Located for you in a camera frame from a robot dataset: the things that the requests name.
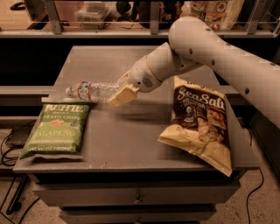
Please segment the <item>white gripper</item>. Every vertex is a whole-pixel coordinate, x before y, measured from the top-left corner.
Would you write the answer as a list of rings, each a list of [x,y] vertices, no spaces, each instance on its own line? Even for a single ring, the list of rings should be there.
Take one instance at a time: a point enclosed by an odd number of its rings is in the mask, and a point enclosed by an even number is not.
[[[143,56],[127,71],[116,83],[121,86],[127,82],[129,84],[121,87],[109,99],[109,103],[119,107],[128,102],[132,102],[137,98],[137,93],[149,93],[158,88],[162,81],[159,80],[151,71],[148,63],[148,57]]]

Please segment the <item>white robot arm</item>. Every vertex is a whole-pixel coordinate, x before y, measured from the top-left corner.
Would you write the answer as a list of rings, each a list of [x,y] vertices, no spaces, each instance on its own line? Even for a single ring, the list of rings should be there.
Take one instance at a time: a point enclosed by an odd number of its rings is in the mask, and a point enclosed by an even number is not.
[[[121,106],[149,93],[174,75],[206,65],[280,128],[280,66],[222,40],[196,17],[181,17],[168,41],[143,56],[118,82],[109,98]]]

